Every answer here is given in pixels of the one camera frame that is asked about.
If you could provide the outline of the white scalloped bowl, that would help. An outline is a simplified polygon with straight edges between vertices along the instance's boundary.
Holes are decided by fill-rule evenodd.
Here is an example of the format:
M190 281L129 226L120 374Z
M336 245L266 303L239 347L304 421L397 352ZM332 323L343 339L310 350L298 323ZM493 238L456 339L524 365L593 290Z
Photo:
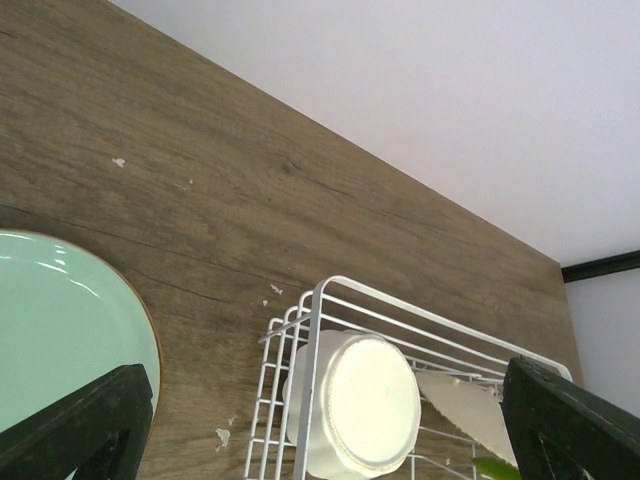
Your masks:
M319 334L306 472L373 479L395 472L414 448L419 387L402 352L353 330Z

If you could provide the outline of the white wire dish rack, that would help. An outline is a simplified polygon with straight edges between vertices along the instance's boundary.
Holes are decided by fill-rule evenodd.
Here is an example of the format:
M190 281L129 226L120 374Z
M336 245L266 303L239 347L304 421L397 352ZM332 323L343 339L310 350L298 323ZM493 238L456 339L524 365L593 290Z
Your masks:
M505 458L446 410L502 397L521 346L335 275L272 317L247 479L478 479Z

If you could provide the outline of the woven bamboo plate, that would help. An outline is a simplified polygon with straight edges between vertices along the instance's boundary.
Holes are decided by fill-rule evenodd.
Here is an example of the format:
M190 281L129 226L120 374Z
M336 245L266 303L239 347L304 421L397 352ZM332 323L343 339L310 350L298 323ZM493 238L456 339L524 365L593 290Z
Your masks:
M506 463L517 466L498 390L441 372L415 374L426 400L453 425Z

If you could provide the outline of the lime green plate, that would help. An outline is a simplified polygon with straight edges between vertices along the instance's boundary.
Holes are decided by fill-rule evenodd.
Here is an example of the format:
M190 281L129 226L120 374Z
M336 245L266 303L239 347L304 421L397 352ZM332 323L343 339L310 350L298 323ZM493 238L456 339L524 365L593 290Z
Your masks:
M474 457L472 459L474 467L484 476L494 480L521 480L519 470L504 462L492 457Z

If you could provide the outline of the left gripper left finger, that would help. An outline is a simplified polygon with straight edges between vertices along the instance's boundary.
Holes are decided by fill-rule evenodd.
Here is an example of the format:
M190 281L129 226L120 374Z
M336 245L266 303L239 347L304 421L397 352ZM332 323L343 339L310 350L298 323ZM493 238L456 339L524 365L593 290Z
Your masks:
M3 479L134 479L153 419L141 364L121 365L1 433Z

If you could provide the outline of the pale green plate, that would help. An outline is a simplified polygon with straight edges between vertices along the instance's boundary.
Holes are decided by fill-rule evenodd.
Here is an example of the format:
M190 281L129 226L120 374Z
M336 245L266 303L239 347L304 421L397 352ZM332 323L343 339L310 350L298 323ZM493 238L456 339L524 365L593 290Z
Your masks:
M151 315L115 268L64 240L1 233L1 433L121 366L144 366L153 419L162 356Z

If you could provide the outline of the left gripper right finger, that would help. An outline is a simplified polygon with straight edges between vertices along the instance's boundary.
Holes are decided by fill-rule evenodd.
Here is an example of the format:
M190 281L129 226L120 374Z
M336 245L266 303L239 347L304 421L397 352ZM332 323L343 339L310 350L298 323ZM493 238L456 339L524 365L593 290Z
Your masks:
M501 404L523 479L637 479L639 418L524 357Z

